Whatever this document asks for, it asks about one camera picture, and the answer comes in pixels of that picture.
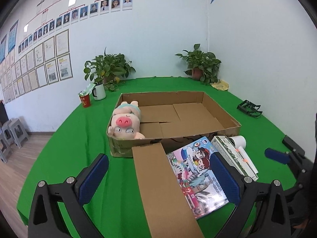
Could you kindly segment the left potted green plant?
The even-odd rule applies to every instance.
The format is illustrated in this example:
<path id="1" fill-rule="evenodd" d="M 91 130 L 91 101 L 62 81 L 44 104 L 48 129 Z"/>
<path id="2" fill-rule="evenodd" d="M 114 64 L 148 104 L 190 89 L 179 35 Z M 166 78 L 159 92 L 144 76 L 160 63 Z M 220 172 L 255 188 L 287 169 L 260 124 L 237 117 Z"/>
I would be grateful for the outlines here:
<path id="1" fill-rule="evenodd" d="M 132 62 L 124 54 L 107 54 L 95 56 L 84 64 L 84 79 L 94 84 L 102 84 L 109 91 L 116 91 L 119 83 L 135 73 Z"/>

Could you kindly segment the black plastic bracket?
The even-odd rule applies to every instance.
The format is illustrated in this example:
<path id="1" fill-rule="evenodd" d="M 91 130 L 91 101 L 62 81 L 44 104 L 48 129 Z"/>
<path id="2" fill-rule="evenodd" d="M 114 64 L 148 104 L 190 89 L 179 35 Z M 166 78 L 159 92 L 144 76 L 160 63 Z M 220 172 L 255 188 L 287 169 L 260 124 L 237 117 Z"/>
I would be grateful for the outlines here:
<path id="1" fill-rule="evenodd" d="M 260 105 L 256 105 L 249 100 L 244 100 L 237 106 L 239 111 L 253 118 L 258 118 L 262 115 L 263 111 L 261 111 L 260 108 Z"/>

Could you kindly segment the framed certificate upper right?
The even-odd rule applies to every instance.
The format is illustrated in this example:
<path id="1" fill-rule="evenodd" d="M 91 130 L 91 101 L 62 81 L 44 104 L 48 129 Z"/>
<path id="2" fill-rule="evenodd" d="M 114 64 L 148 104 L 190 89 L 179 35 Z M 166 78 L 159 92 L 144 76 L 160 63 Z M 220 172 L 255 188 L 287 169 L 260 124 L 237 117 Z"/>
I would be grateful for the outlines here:
<path id="1" fill-rule="evenodd" d="M 56 56 L 69 53 L 69 30 L 60 32 L 55 36 Z"/>

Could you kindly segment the framed certificate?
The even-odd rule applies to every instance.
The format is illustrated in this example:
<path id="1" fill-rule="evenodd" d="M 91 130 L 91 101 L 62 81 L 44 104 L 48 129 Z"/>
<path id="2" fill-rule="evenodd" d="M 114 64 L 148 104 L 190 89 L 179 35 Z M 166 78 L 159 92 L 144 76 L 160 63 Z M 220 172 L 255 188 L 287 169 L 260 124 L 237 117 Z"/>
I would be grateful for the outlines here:
<path id="1" fill-rule="evenodd" d="M 60 80 L 66 80 L 72 78 L 73 71 L 70 60 L 70 54 L 63 55 L 57 58 L 57 67 L 59 71 Z"/>
<path id="2" fill-rule="evenodd" d="M 69 53 L 69 30 L 60 32 L 55 36 L 56 56 Z"/>

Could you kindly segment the large cardboard box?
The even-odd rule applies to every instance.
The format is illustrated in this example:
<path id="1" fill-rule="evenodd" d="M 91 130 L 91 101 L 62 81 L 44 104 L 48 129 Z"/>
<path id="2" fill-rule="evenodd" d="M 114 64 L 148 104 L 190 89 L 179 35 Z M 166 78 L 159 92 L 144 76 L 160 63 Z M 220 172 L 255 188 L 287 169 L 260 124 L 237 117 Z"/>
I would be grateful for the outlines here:
<path id="1" fill-rule="evenodd" d="M 109 137 L 111 155 L 129 158 L 132 148 L 161 143 L 166 152 L 203 136 L 237 136 L 241 124 L 202 91 L 122 93 L 115 105 L 138 101 L 140 132 L 144 139 L 118 140 Z"/>

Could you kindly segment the white enamel mug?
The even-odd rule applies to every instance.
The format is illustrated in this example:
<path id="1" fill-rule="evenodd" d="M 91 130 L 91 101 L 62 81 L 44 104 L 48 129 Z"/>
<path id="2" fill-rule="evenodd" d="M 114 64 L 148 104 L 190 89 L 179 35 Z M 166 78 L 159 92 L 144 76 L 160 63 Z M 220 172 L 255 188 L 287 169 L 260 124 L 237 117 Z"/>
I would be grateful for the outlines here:
<path id="1" fill-rule="evenodd" d="M 106 98 L 105 88 L 103 83 L 96 84 L 92 89 L 92 96 L 94 100 L 100 101 Z"/>

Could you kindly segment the right potted green plant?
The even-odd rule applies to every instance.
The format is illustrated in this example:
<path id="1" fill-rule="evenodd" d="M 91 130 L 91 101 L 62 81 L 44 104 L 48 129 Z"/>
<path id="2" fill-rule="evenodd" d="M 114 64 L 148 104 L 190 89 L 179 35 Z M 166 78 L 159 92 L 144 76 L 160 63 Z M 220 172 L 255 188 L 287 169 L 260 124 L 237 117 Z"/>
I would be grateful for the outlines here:
<path id="1" fill-rule="evenodd" d="M 184 73 L 205 85 L 218 81 L 221 61 L 212 52 L 203 52 L 200 43 L 194 44 L 193 51 L 183 50 L 185 54 L 177 53 L 175 56 L 187 63 Z"/>

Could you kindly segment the pink pig plush toy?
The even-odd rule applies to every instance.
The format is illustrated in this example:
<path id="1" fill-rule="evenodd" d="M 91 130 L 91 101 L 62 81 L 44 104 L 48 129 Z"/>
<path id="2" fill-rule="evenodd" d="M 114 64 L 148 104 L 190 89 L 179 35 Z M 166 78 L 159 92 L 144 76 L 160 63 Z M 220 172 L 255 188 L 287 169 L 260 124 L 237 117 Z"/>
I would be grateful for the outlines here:
<path id="1" fill-rule="evenodd" d="M 107 135 L 118 140 L 144 139 L 140 132 L 141 110 L 138 101 L 122 102 L 114 109 Z"/>

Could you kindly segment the green white medicine box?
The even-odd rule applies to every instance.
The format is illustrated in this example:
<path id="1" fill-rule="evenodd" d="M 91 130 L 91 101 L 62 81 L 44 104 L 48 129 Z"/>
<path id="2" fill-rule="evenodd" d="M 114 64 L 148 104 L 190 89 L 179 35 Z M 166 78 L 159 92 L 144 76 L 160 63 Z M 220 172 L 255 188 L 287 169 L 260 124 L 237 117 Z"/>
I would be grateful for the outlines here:
<path id="1" fill-rule="evenodd" d="M 242 155 L 234 147 L 227 136 L 215 136 L 211 144 L 222 155 L 230 166 L 236 167 L 243 176 L 249 176 L 254 181 L 258 180 L 258 175 L 253 172 L 249 165 L 243 160 Z"/>

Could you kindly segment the white handheld fan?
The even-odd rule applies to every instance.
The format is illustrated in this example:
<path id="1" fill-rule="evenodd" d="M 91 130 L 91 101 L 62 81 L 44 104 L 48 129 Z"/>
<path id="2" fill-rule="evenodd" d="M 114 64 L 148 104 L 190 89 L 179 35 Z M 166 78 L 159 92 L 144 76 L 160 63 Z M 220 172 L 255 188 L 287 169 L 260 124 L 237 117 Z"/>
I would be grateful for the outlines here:
<path id="1" fill-rule="evenodd" d="M 246 144 L 247 144 L 246 139 L 243 136 L 238 135 L 238 136 L 229 137 L 229 140 L 234 145 L 234 147 L 238 150 L 238 152 L 242 155 L 243 160 L 249 165 L 249 167 L 253 170 L 253 172 L 255 174 L 258 174 L 257 168 L 255 167 L 252 160 L 250 159 L 247 152 L 245 151 Z"/>

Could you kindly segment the framed certificate lower right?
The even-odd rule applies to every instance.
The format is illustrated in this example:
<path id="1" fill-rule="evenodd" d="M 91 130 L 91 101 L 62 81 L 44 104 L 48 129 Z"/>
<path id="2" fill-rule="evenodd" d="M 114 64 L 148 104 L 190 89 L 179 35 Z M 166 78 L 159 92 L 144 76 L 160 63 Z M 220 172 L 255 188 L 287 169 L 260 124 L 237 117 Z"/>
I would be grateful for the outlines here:
<path id="1" fill-rule="evenodd" d="M 63 55 L 57 58 L 57 67 L 59 71 L 60 80 L 66 80 L 72 78 L 73 71 L 70 60 L 70 54 Z"/>

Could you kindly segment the potted green plant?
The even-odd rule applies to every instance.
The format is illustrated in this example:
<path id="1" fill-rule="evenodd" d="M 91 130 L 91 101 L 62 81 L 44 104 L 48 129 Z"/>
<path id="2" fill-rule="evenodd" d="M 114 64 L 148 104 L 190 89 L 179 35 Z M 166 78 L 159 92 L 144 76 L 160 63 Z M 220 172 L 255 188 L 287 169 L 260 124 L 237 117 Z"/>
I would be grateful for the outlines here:
<path id="1" fill-rule="evenodd" d="M 107 54 L 95 56 L 84 64 L 84 79 L 94 84 L 102 84 L 109 91 L 116 91 L 119 83 L 135 73 L 132 62 L 124 54 Z"/>
<path id="2" fill-rule="evenodd" d="M 185 54 L 177 53 L 175 56 L 187 63 L 184 73 L 205 85 L 218 81 L 221 61 L 212 52 L 203 52 L 200 43 L 194 44 L 193 51 L 183 50 Z"/>

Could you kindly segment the green tablecloth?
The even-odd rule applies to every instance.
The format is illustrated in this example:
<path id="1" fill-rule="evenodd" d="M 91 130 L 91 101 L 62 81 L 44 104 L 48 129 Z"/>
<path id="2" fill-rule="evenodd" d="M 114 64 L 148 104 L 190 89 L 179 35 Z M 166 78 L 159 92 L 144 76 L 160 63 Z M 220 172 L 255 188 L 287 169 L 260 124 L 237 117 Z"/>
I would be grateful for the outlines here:
<path id="1" fill-rule="evenodd" d="M 265 117 L 252 118 L 240 112 L 236 108 L 239 98 L 185 77 L 134 79 L 88 108 L 78 106 L 53 134 L 21 190 L 17 211 L 22 222 L 29 221 L 33 195 L 40 181 L 62 183 L 70 176 L 77 176 L 98 154 L 110 153 L 106 127 L 120 94 L 162 91 L 207 93 L 242 125 L 240 133 L 247 141 L 247 154 L 258 169 L 260 182 L 277 179 L 285 189 L 294 185 L 294 176 L 286 165 L 264 156 L 267 148 L 286 151 L 282 144 L 284 133 Z M 109 161 L 107 174 L 85 206 L 86 212 L 105 237 L 150 237 L 133 160 L 110 157 Z"/>

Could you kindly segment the red paper cup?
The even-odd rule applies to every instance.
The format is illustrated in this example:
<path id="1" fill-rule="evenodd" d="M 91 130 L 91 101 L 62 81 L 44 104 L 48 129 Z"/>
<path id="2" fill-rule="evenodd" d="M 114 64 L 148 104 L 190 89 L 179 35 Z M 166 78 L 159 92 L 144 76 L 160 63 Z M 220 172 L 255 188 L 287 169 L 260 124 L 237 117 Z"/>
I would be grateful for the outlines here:
<path id="1" fill-rule="evenodd" d="M 91 105 L 90 94 L 92 93 L 92 90 L 94 89 L 95 85 L 96 84 L 94 83 L 89 83 L 84 90 L 78 93 L 79 99 L 81 100 L 82 106 L 84 108 L 87 108 Z"/>

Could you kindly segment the blue board game box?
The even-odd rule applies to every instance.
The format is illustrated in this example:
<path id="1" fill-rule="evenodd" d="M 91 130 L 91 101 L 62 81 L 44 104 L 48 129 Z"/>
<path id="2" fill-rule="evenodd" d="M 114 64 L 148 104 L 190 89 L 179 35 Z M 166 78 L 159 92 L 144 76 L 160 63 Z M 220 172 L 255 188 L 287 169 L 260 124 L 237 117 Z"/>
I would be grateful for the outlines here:
<path id="1" fill-rule="evenodd" d="M 216 148 L 205 136 L 167 154 L 167 158 L 196 219 L 223 207 L 228 199 L 211 170 Z"/>

